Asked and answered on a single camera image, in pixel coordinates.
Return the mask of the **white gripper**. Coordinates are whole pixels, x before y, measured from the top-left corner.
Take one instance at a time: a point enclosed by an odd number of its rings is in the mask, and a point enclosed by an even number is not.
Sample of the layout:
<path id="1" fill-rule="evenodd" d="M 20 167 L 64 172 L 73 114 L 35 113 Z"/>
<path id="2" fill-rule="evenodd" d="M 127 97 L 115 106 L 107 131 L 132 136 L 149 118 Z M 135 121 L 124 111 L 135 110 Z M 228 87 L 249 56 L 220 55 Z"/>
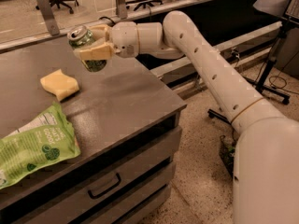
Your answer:
<path id="1" fill-rule="evenodd" d="M 132 21 L 119 22 L 112 30 L 107 24 L 94 25 L 89 30 L 95 41 L 102 40 L 105 43 L 74 49 L 74 55 L 82 61 L 108 60 L 113 56 L 114 50 L 122 58 L 136 57 L 139 52 L 137 25 Z M 110 38 L 114 48 L 107 43 Z"/>

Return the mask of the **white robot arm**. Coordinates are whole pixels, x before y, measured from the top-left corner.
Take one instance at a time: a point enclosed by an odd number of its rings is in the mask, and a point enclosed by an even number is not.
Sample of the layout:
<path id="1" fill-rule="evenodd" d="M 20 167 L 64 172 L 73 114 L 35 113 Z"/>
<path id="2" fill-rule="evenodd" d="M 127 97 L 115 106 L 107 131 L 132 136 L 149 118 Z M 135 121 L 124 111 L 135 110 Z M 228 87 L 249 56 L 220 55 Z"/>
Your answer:
<path id="1" fill-rule="evenodd" d="M 299 224 L 299 122 L 258 93 L 181 11 L 163 22 L 121 21 L 92 28 L 93 43 L 75 49 L 82 61 L 151 54 L 187 56 L 239 134 L 235 148 L 234 224 Z"/>

